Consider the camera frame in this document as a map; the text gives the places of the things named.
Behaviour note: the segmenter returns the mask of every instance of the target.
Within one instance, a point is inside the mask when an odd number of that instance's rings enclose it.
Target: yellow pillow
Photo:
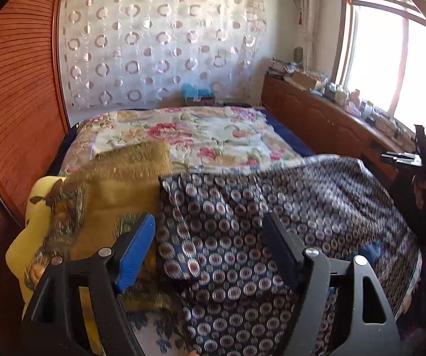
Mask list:
[[[33,293],[25,285],[25,270],[31,263],[33,255],[43,244],[43,240],[48,233],[52,210],[46,203],[50,204],[52,202],[50,191],[55,183],[58,186],[65,179],[65,177],[44,177],[35,183],[27,203],[25,213],[26,227],[15,238],[6,253],[7,266],[20,283],[20,291],[22,291],[22,297],[24,298],[25,309]]]

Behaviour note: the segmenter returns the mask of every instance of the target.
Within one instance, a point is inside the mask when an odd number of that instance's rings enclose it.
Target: cabinet door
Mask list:
[[[316,154],[333,152],[335,127],[329,115],[324,108],[316,105],[309,106],[305,111],[302,140]]]
[[[284,123],[287,119],[287,114],[284,112],[285,107],[285,93],[283,91],[283,87],[277,87],[274,91],[274,117]]]
[[[300,139],[305,136],[304,111],[302,100],[295,94],[287,92],[283,97],[282,123]]]
[[[344,157],[359,158],[363,148],[363,140],[359,133],[345,124],[336,124],[336,139],[333,152]]]
[[[264,79],[264,86],[262,88],[262,97],[261,102],[266,109],[273,111],[274,107],[274,98],[275,95],[273,91],[275,90],[273,83],[270,81],[270,78],[266,77]]]

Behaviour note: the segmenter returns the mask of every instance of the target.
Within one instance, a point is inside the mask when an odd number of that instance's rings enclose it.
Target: window curtain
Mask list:
[[[302,31],[304,34],[304,69],[313,66],[313,41],[317,27],[320,0],[301,0]]]
[[[71,123],[182,104],[181,89],[248,101],[263,0],[62,0],[60,63]]]

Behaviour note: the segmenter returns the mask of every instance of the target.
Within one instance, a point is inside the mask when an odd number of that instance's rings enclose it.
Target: wooden cabinet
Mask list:
[[[302,140],[305,138],[305,106],[302,99],[292,92],[286,92],[283,97],[282,123]]]
[[[335,124],[335,144],[333,152],[338,155],[359,158],[366,137],[362,135],[359,129],[353,127],[349,122],[340,122]]]
[[[333,152],[335,127],[332,118],[320,105],[308,106],[304,116],[304,143],[317,154]]]
[[[344,109],[268,76],[264,80],[262,104],[313,152],[367,160],[385,177],[394,179],[396,170],[382,164],[379,158],[385,151],[402,150]]]

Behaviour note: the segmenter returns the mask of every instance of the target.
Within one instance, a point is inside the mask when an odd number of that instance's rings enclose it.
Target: metal bolt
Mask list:
[[[360,266],[365,266],[368,263],[368,260],[366,259],[366,257],[356,256],[355,262]]]
[[[63,262],[63,258],[56,256],[52,258],[52,265],[60,265]]]
[[[102,249],[99,249],[98,254],[101,257],[109,257],[112,254],[112,250],[111,248],[102,248]]]
[[[307,248],[307,249],[305,249],[305,254],[308,257],[316,257],[320,254],[320,252],[316,248]]]

